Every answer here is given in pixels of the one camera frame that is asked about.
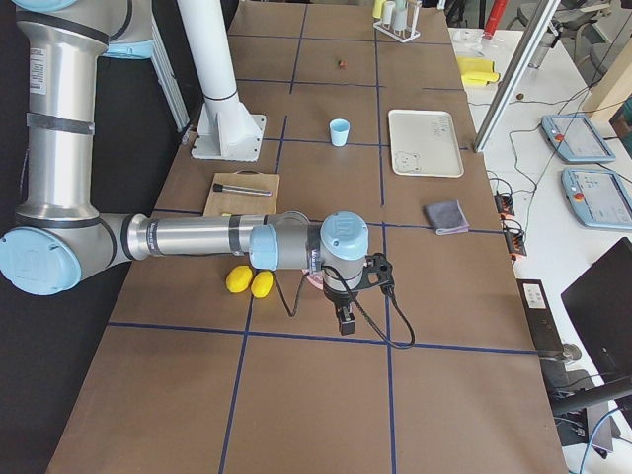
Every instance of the blue tape line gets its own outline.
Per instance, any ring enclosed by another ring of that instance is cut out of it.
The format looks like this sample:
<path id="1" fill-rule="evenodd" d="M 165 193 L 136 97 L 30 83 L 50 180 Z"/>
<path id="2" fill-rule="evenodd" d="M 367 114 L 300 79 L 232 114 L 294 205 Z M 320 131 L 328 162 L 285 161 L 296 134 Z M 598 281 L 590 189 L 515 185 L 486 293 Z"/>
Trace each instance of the blue tape line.
<path id="1" fill-rule="evenodd" d="M 427 343 L 415 343 L 415 348 L 423 349 L 441 349 L 444 351 L 466 351 L 469 353 L 493 353 L 493 354 L 518 354 L 524 356 L 537 355 L 537 351 L 529 349 L 502 349 L 502 348 L 484 348 L 474 346 L 453 346 L 447 344 L 427 344 Z"/>
<path id="2" fill-rule="evenodd" d="M 235 38 L 270 38 L 270 39 L 279 39 L 279 40 L 300 40 L 301 37 L 293 37 L 293 36 L 276 36 L 276 35 L 248 35 L 248 34 L 240 34 L 240 33 L 229 33 L 229 37 Z M 350 41 L 350 42 L 374 42 L 374 39 L 351 39 L 351 38 L 318 38 L 318 37 L 302 37 L 304 40 L 317 40 L 317 41 Z M 388 40 L 388 39 L 378 39 L 377 42 L 383 42 L 386 44 L 399 44 L 396 40 Z M 425 44 L 432 46 L 452 46 L 451 42 L 436 42 L 436 41 L 410 41 L 408 44 Z"/>
<path id="3" fill-rule="evenodd" d="M 464 92 L 464 89 L 455 89 L 452 87 L 423 87 L 422 90 L 429 91 L 446 91 L 446 92 Z"/>
<path id="4" fill-rule="evenodd" d="M 248 318 L 246 318 L 246 326 L 244 328 L 244 339 L 241 344 L 241 352 L 239 353 L 239 363 L 237 364 L 237 374 L 235 375 L 235 384 L 233 385 L 233 396 L 230 400 L 230 410 L 228 411 L 228 421 L 226 422 L 226 433 L 224 434 L 224 444 L 221 448 L 221 458 L 219 461 L 218 474 L 224 472 L 224 466 L 226 464 L 226 454 L 228 453 L 228 443 L 230 441 L 230 432 L 233 426 L 233 418 L 235 416 L 235 405 L 237 404 L 237 393 L 239 392 L 239 382 L 241 381 L 241 371 L 244 366 L 244 358 L 246 355 L 246 344 L 248 343 L 248 330 L 250 329 L 250 321 L 253 315 L 253 300 L 254 296 L 250 297 L 250 306 L 248 307 Z"/>
<path id="5" fill-rule="evenodd" d="M 388 372 L 388 416 L 391 435 L 391 472 L 397 474 L 397 448 L 395 437 L 395 395 L 393 389 L 393 354 L 390 346 L 386 346 L 386 363 Z"/>
<path id="6" fill-rule="evenodd" d="M 125 323 L 118 321 L 111 321 L 108 326 L 129 328 L 129 329 L 156 329 L 158 331 L 187 331 L 197 333 L 211 333 L 211 334 L 230 334 L 230 335 L 245 335 L 245 331 L 239 331 L 234 329 L 215 329 L 215 328 L 202 328 L 195 326 L 175 326 L 165 324 L 146 324 L 146 323 Z M 370 344 L 375 346 L 386 346 L 381 340 L 373 339 L 355 339 L 355 338 L 343 338 L 333 336 L 311 336 L 306 334 L 288 334 L 288 333 L 268 333 L 264 331 L 250 331 L 248 330 L 248 336 L 261 337 L 261 338 L 278 338 L 278 339 L 294 339 L 302 341 L 320 341 L 320 342 L 332 342 L 332 343 L 349 343 L 349 344 Z M 415 343 L 415 348 L 421 349 L 436 349 L 445 351 L 466 351 L 470 353 L 494 353 L 494 354 L 518 354 L 518 355 L 537 355 L 537 351 L 527 349 L 502 349 L 502 348 L 486 348 L 478 346 L 456 346 L 450 344 L 430 344 L 430 343 Z"/>
<path id="7" fill-rule="evenodd" d="M 285 140 L 285 128 L 287 127 L 287 116 L 283 118 L 283 128 L 280 131 L 280 140 L 278 144 L 278 152 L 276 153 L 275 174 L 278 173 L 278 167 L 280 166 L 280 154 L 283 149 L 283 143 Z"/>
<path id="8" fill-rule="evenodd" d="M 216 329 L 216 328 L 202 328 L 197 326 L 174 326 L 170 324 L 150 324 L 150 323 L 128 323 L 123 321 L 110 321 L 108 326 L 114 326 L 116 328 L 136 328 L 136 329 L 158 329 L 158 330 L 170 330 L 170 331 L 186 331 L 191 333 L 213 333 L 213 334 L 233 334 L 241 336 L 243 331 L 236 329 Z"/>
<path id="9" fill-rule="evenodd" d="M 421 225 L 421 224 L 394 224 L 389 222 L 384 222 L 383 225 L 385 227 L 393 227 L 393 228 L 401 228 L 401 229 L 425 229 L 425 230 L 434 230 L 429 225 Z M 488 229 L 469 229 L 472 234 L 503 234 L 502 230 L 488 230 Z"/>
<path id="10" fill-rule="evenodd" d="M 307 5 L 305 5 L 305 11 L 303 12 L 303 23 L 300 26 L 300 37 L 298 38 L 298 46 L 296 47 L 296 58 L 294 59 L 294 69 L 292 70 L 292 82 L 289 85 L 289 93 L 291 94 L 294 89 L 294 80 L 296 79 L 296 67 L 298 66 L 298 56 L 300 55 L 300 45 L 303 42 L 303 31 L 305 30 L 305 19 L 307 18 Z"/>
<path id="11" fill-rule="evenodd" d="M 400 42 L 396 40 L 389 41 L 388 39 L 379 39 L 377 42 L 383 42 L 385 44 L 400 44 Z M 416 45 L 429 45 L 429 46 L 452 46 L 451 42 L 436 42 L 436 41 L 409 41 L 406 44 L 416 44 Z"/>
<path id="12" fill-rule="evenodd" d="M 355 82 L 316 82 L 316 81 L 286 81 L 283 79 L 235 79 L 237 82 L 269 82 L 272 84 L 300 84 L 305 86 L 343 86 L 343 87 L 375 87 L 375 84 L 357 84 Z"/>
<path id="13" fill-rule="evenodd" d="M 280 141 L 280 138 L 264 138 L 264 140 L 267 140 L 267 141 Z M 285 142 L 285 143 L 287 143 L 287 142 L 322 143 L 322 144 L 325 144 L 325 145 L 331 144 L 331 141 L 327 141 L 327 140 L 310 140 L 310 139 L 307 139 L 307 138 L 284 138 L 283 142 Z M 349 142 L 349 143 L 347 143 L 347 145 L 351 145 L 351 146 L 372 146 L 372 147 L 380 146 L 378 143 L 355 143 L 355 142 Z"/>
<path id="14" fill-rule="evenodd" d="M 386 226 L 384 222 L 380 225 L 382 229 L 382 252 L 386 254 L 388 245 L 386 237 Z M 384 295 L 384 314 L 386 315 L 386 337 L 391 339 L 391 308 L 388 301 L 388 297 Z M 391 438 L 391 472 L 397 474 L 397 448 L 395 437 L 395 397 L 393 389 L 393 349 L 390 346 L 386 346 L 386 369 L 388 374 L 388 416 L 390 424 L 390 438 Z"/>
<path id="15" fill-rule="evenodd" d="M 302 341 L 325 341 L 330 343 L 351 343 L 351 344 L 370 344 L 375 346 L 384 346 L 381 340 L 358 339 L 358 338 L 337 338 L 335 336 L 311 336 L 307 334 L 288 334 L 288 333 L 267 333 L 264 331 L 251 331 L 250 336 L 261 338 L 279 338 L 279 339 L 297 339 Z"/>
<path id="16" fill-rule="evenodd" d="M 380 205 L 384 206 L 386 203 L 386 191 L 384 186 L 384 160 L 382 158 L 382 117 L 381 107 L 379 102 L 379 59 L 377 54 L 377 31 L 373 30 L 373 45 L 375 47 L 375 94 L 377 103 L 377 141 L 380 144 L 379 147 L 379 199 Z"/>

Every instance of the test tube rack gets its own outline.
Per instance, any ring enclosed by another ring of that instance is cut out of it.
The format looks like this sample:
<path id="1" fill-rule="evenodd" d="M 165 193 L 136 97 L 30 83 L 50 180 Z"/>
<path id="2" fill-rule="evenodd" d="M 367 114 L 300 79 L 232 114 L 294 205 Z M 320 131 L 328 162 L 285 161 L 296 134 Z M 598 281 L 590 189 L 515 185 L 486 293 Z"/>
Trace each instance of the test tube rack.
<path id="1" fill-rule="evenodd" d="M 375 0 L 373 18 L 376 21 L 373 23 L 373 27 L 399 42 L 414 40 L 421 35 L 421 32 L 417 29 L 421 6 L 421 0 L 399 0 L 397 2 Z M 413 18 L 409 25 L 408 18 L 411 9 Z"/>

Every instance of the light blue cup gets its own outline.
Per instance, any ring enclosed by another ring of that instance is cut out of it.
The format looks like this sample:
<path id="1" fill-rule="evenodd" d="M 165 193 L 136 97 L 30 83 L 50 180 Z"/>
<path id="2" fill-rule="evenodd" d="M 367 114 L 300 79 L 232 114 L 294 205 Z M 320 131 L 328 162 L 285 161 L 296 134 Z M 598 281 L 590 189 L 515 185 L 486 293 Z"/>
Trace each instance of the light blue cup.
<path id="1" fill-rule="evenodd" d="M 345 146 L 349 137 L 351 125 L 344 118 L 334 118 L 329 122 L 329 131 L 332 136 L 332 145 Z"/>

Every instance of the brown table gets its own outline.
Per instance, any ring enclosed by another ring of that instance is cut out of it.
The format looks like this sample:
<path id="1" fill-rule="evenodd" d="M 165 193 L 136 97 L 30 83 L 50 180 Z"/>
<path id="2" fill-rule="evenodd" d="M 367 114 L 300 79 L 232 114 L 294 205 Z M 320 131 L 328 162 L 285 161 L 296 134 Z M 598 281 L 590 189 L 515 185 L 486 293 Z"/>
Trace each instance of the brown table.
<path id="1" fill-rule="evenodd" d="M 369 223 L 417 346 L 388 348 L 361 317 L 340 337 L 310 285 L 292 319 L 276 294 L 228 294 L 244 259 L 134 263 L 51 474 L 566 472 L 443 13 L 420 26 L 402 45 L 374 33 L 370 9 L 245 2 L 229 32 L 242 101 L 268 116 L 247 168 L 280 173 L 278 212 Z M 464 176 L 393 174 L 393 108 L 449 111 Z M 352 124 L 341 149 L 338 116 Z M 181 147 L 155 215 L 200 214 L 213 173 L 239 169 Z M 422 206 L 449 198 L 469 233 L 429 229 Z M 293 294 L 300 273 L 278 275 Z M 379 291 L 360 301 L 405 340 Z"/>

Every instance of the black cable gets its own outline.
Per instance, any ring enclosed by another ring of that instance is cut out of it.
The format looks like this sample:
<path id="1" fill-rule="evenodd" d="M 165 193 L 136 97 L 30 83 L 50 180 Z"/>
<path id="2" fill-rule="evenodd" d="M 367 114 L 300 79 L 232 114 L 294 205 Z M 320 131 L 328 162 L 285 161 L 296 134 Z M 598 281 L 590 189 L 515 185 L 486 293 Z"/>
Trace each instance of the black cable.
<path id="1" fill-rule="evenodd" d="M 574 381 L 573 383 L 568 383 L 566 385 L 558 385 L 557 387 L 553 387 L 554 390 L 559 390 L 560 388 L 568 388 L 568 387 L 572 387 L 573 385 L 580 383 L 583 380 L 587 380 L 589 378 L 595 378 L 595 377 L 602 377 L 604 375 L 611 375 L 612 372 L 600 372 L 600 373 L 596 373 L 595 375 L 587 375 L 586 377 L 582 377 L 582 378 L 578 378 L 576 381 Z"/>
<path id="2" fill-rule="evenodd" d="M 595 84 L 597 84 L 601 79 L 597 79 L 596 81 L 591 82 L 590 86 L 584 86 L 582 89 L 580 89 L 579 91 L 577 91 L 575 94 L 573 94 L 571 97 L 569 97 L 568 99 L 561 99 L 559 101 L 556 102 L 546 102 L 546 101 L 520 101 L 520 100 L 516 100 L 516 101 L 512 101 L 509 102 L 508 105 L 512 106 L 513 104 L 541 104 L 544 106 L 557 106 L 558 104 L 564 104 L 564 107 L 566 107 L 568 105 L 568 103 L 573 102 L 575 99 L 577 99 L 580 94 L 582 94 L 583 92 L 585 92 L 587 89 L 589 89 L 590 87 L 594 86 Z M 491 106 L 492 103 L 482 103 L 482 104 L 477 104 L 474 102 L 468 102 L 467 103 L 470 106 L 474 106 L 474 107 L 483 107 L 483 106 Z"/>
<path id="3" fill-rule="evenodd" d="M 603 168 L 604 170 L 608 170 L 608 171 L 611 171 L 612 173 L 616 173 L 616 171 L 614 171 L 614 170 L 613 170 L 613 169 L 611 169 L 611 168 L 608 168 L 608 167 L 607 167 L 607 166 L 605 166 L 605 165 L 602 165 L 601 163 L 597 163 L 597 165 L 598 165 L 598 166 L 600 166 L 601 168 Z M 619 178 L 621 178 L 622 180 L 627 181 L 628 183 L 630 183 L 630 184 L 632 185 L 632 180 L 630 180 L 629 178 L 626 178 L 625 176 L 621 176 L 621 175 L 619 175 L 618 173 L 616 173 L 616 175 L 617 175 Z"/>
<path id="4" fill-rule="evenodd" d="M 29 168 L 29 148 L 24 153 L 24 161 L 22 162 L 22 172 L 20 173 L 20 198 L 24 198 L 24 179 L 27 176 L 27 169 Z"/>
<path id="5" fill-rule="evenodd" d="M 390 299 L 391 303 L 393 303 L 393 307 L 395 308 L 395 310 L 399 314 L 400 318 L 402 318 L 402 321 L 404 321 L 404 324 L 406 324 L 406 327 L 408 328 L 408 331 L 409 331 L 409 333 L 411 335 L 411 340 L 410 340 L 409 343 L 400 344 L 400 343 L 395 343 L 395 342 L 391 341 L 388 338 L 388 336 L 386 336 L 384 334 L 384 332 L 381 329 L 379 329 L 377 324 L 375 324 L 373 319 L 364 310 L 362 305 L 359 304 L 359 302 L 356 299 L 356 296 L 354 295 L 352 290 L 349 288 L 349 286 L 347 285 L 347 282 L 345 281 L 343 276 L 340 274 L 340 272 L 337 269 L 335 269 L 334 267 L 330 267 L 330 266 L 323 266 L 323 270 L 331 270 L 332 272 L 334 272 L 334 274 L 336 274 L 336 279 L 345 287 L 345 291 L 347 292 L 347 295 L 352 300 L 354 305 L 357 307 L 359 312 L 362 314 L 362 316 L 364 317 L 366 322 L 369 324 L 369 326 L 371 328 L 373 328 L 373 331 L 375 331 L 375 333 L 380 337 L 380 339 L 382 341 L 384 341 L 388 346 L 390 346 L 393 349 L 409 349 L 409 348 L 411 348 L 412 346 L 415 345 L 415 331 L 413 330 L 413 326 L 408 321 L 408 319 L 406 318 L 406 316 L 404 315 L 402 310 L 399 308 L 399 305 L 397 304 L 397 297 L 395 296 L 395 289 L 392 286 L 386 288 L 385 291 L 384 291 L 384 288 L 382 288 L 382 291 L 384 292 L 386 297 Z"/>
<path id="6" fill-rule="evenodd" d="M 298 301 L 300 299 L 300 291 L 301 289 L 303 289 L 303 284 L 305 284 L 305 281 L 307 280 L 307 277 L 309 276 L 309 274 L 303 274 L 303 276 L 301 277 L 300 282 L 298 284 L 298 288 L 296 289 L 296 296 L 294 297 L 294 307 L 291 310 L 289 309 L 289 305 L 287 304 L 287 301 L 285 300 L 285 295 L 283 294 L 283 290 L 280 288 L 280 283 L 278 282 L 277 274 L 275 272 L 272 272 L 272 274 L 273 274 L 273 281 L 275 282 L 276 290 L 278 291 L 278 296 L 280 296 L 280 301 L 283 303 L 283 306 L 285 307 L 285 311 L 287 311 L 287 316 L 289 316 L 290 318 L 293 318 L 294 316 L 296 316 L 296 312 L 298 311 Z"/>
<path id="7" fill-rule="evenodd" d="M 506 225 L 506 222 L 512 222 L 517 225 L 517 227 L 511 227 Z M 524 229 L 522 228 L 522 224 L 520 224 L 517 220 L 514 219 L 503 219 L 503 226 L 507 228 L 507 230 L 516 230 L 519 232 L 520 236 L 524 234 Z"/>
<path id="8" fill-rule="evenodd" d="M 538 126 L 536 128 L 532 128 L 531 130 L 512 130 L 509 133 L 509 137 L 510 137 L 510 145 L 512 146 L 512 153 L 513 153 L 513 167 L 515 168 L 516 171 L 518 171 L 521 175 L 523 175 L 525 178 L 527 178 L 529 181 L 531 181 L 531 183 L 533 184 L 533 191 L 531 192 L 527 192 L 527 193 L 531 193 L 534 194 L 535 191 L 537 190 L 537 184 L 531 179 L 530 176 L 528 176 L 526 173 L 524 173 L 517 165 L 518 162 L 518 157 L 517 157 L 517 151 L 515 149 L 515 143 L 514 143 L 514 137 L 512 136 L 514 133 L 533 133 L 535 130 L 537 130 L 538 128 L 540 128 L 542 126 L 541 123 L 538 124 Z"/>
<path id="9" fill-rule="evenodd" d="M 559 420 L 560 422 L 568 422 L 571 425 L 575 425 L 576 427 L 579 428 L 583 428 L 584 425 L 582 425 L 580 422 L 576 422 L 575 420 L 569 420 L 568 418 L 562 418 L 562 417 L 553 417 L 553 420 Z"/>
<path id="10" fill-rule="evenodd" d="M 490 181 L 497 181 L 499 183 L 505 183 L 507 185 L 507 187 L 510 189 L 509 194 L 512 195 L 514 193 L 514 189 L 512 188 L 512 185 L 510 185 L 509 181 L 504 180 L 503 178 L 499 178 L 498 175 L 493 176 L 492 178 L 489 178 Z M 498 192 L 498 184 L 496 184 L 496 193 Z"/>

